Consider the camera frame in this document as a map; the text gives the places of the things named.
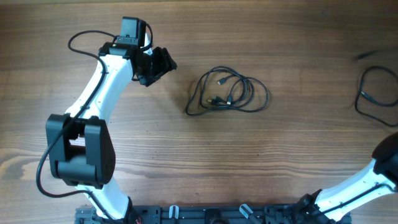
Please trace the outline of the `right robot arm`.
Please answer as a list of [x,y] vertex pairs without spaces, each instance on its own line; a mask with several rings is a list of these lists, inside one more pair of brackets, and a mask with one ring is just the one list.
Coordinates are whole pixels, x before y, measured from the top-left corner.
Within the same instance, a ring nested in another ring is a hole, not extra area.
[[361,171],[328,189],[306,195],[295,207],[296,223],[338,223],[350,211],[397,193],[397,134],[382,140]]

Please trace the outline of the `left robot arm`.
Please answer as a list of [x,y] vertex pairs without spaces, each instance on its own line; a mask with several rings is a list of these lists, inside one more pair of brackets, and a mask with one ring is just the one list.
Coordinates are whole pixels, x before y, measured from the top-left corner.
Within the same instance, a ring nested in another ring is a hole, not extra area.
[[40,193],[55,198],[41,184],[45,161],[54,178],[75,188],[59,194],[84,194],[93,204],[99,223],[142,223],[131,198],[113,177],[116,154],[108,131],[110,116],[130,82],[148,87],[177,68],[165,48],[153,46],[150,25],[136,17],[123,17],[121,33],[113,35],[97,54],[97,68],[79,98],[64,114],[51,114],[46,122],[47,149],[36,172]]

